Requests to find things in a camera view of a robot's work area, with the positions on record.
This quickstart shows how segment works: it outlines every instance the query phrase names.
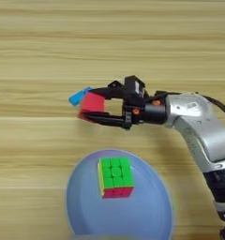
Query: blue cube face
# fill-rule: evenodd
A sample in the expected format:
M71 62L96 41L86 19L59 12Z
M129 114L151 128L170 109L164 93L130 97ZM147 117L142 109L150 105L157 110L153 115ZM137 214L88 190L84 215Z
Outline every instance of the blue cube face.
M69 98L69 102L73 105L73 106L78 106L81 101L83 100L84 96L86 95L87 92L89 92L92 88L89 86L89 87L86 87L84 88L82 91L74 94L73 96L71 96Z

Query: wood grain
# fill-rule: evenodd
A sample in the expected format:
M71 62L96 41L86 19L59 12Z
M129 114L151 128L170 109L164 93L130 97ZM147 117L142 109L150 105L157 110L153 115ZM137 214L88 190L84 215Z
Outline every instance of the wood grain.
M162 176L174 239L218 239L223 223L178 133L90 125L68 104L86 86L131 74L152 93L225 102L225 1L0 0L0 240L69 239L68 178L85 155L109 147Z

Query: red cube face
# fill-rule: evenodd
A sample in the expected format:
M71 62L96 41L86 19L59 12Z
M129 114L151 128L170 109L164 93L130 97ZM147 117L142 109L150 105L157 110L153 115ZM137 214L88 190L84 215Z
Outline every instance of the red cube face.
M118 187L104 190L104 199L128 198L132 193L133 187Z
M83 119L83 113L104 112L104 101L104 97L88 92L82 101L79 118Z

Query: light blue dish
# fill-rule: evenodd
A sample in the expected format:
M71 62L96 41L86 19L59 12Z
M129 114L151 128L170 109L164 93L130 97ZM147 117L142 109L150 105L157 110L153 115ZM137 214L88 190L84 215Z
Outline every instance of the light blue dish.
M127 199L101 199L98 160L128 157L135 188ZM67 186L67 215L76 235L120 235L139 239L169 240L173 234L173 209L158 174L142 159L128 152L102 150L84 158Z

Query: cable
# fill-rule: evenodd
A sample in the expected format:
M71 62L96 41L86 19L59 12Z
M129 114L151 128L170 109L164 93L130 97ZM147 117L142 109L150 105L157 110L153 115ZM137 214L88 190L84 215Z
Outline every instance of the cable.
M162 94L159 94L159 95L155 95L155 96L152 96L152 97L149 97L146 102L152 102L154 100L157 100L157 99L162 99L162 98L165 98L166 96L168 95L180 95L181 93L176 93L176 92L165 92L165 93L162 93ZM218 106L224 113L225 113L225 104L223 104L222 102L220 102L219 100L216 100L212 97L209 97L209 96L204 96L202 95L204 98L206 98L207 100L209 100L211 103L213 103L214 105Z
M203 97L205 97L207 100L209 100L210 102L218 106L225 113L225 104L209 96L203 96Z

